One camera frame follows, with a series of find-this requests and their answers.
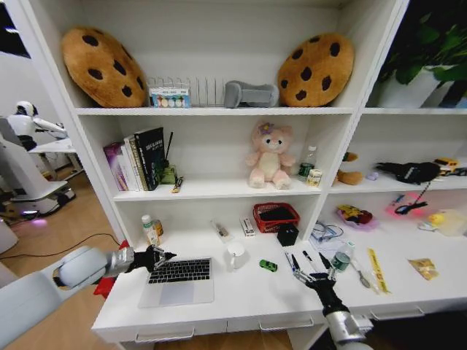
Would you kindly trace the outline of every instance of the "pink teddy bear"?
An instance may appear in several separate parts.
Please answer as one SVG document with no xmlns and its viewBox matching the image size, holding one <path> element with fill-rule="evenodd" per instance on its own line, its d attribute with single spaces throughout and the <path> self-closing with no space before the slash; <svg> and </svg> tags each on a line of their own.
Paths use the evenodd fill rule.
<svg viewBox="0 0 467 350">
<path fill-rule="evenodd" d="M 255 153 L 248 155 L 246 163 L 254 166 L 250 174 L 250 186 L 264 187 L 265 182 L 273 182 L 277 189 L 290 187 L 290 177 L 284 167 L 295 163 L 292 155 L 286 155 L 292 143 L 292 127 L 276 127 L 269 122 L 259 122 L 252 132 Z"/>
</svg>

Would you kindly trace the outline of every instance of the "drawer handle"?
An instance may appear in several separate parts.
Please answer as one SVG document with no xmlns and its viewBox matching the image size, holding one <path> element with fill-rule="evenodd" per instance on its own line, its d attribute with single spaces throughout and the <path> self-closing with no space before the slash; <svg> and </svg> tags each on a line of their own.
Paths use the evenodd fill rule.
<svg viewBox="0 0 467 350">
<path fill-rule="evenodd" d="M 136 338 L 134 340 L 135 343 L 160 343 L 163 341 L 187 341 L 191 339 L 195 335 L 195 327 L 193 327 L 193 330 L 186 335 L 174 335 L 171 337 L 165 337 L 165 338 L 154 338 L 156 335 L 140 335 L 136 334 Z"/>
<path fill-rule="evenodd" d="M 422 317 L 425 315 L 425 312 L 419 306 L 417 306 L 414 312 L 408 311 L 400 314 L 388 314 L 387 316 L 377 316 L 373 313 L 373 311 L 370 311 L 370 314 L 371 318 L 377 321 L 384 321 L 386 319 L 405 319 L 409 317 Z"/>
<path fill-rule="evenodd" d="M 313 318 L 310 317 L 309 322 L 307 322 L 306 324 L 292 325 L 292 327 L 290 325 L 289 326 L 284 326 L 284 327 L 263 327 L 263 325 L 261 324 L 261 321 L 259 321 L 259 325 L 260 325 L 261 332 L 276 332 L 278 330 L 289 330 L 290 328 L 313 327 L 314 326 L 314 321 L 313 321 Z"/>
</svg>

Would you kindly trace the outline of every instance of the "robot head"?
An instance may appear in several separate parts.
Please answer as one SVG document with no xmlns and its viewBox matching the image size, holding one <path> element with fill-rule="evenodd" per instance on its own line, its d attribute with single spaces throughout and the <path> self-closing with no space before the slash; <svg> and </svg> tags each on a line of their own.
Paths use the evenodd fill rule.
<svg viewBox="0 0 467 350">
<path fill-rule="evenodd" d="M 37 108 L 31 102 L 19 101 L 16 103 L 16 114 L 33 117 L 37 115 Z"/>
</svg>

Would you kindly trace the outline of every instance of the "laptop keyboard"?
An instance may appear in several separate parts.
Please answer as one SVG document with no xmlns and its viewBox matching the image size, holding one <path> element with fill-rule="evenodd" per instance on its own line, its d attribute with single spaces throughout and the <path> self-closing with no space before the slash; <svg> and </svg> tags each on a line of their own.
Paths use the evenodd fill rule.
<svg viewBox="0 0 467 350">
<path fill-rule="evenodd" d="M 169 261 L 151 273 L 148 283 L 169 283 L 209 279 L 210 259 Z"/>
</svg>

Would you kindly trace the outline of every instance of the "spoon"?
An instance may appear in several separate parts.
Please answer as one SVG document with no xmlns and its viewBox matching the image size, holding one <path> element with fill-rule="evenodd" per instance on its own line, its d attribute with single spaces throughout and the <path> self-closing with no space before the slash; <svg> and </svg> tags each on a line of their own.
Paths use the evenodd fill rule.
<svg viewBox="0 0 467 350">
<path fill-rule="evenodd" d="M 360 283 L 365 287 L 365 288 L 370 288 L 371 285 L 370 285 L 370 282 L 368 281 L 368 279 L 365 278 L 365 276 L 363 275 L 362 271 L 360 269 L 357 268 L 357 264 L 354 260 L 351 260 L 350 261 L 350 265 L 352 265 L 352 267 L 357 271 L 358 273 L 358 276 L 360 277 Z"/>
</svg>

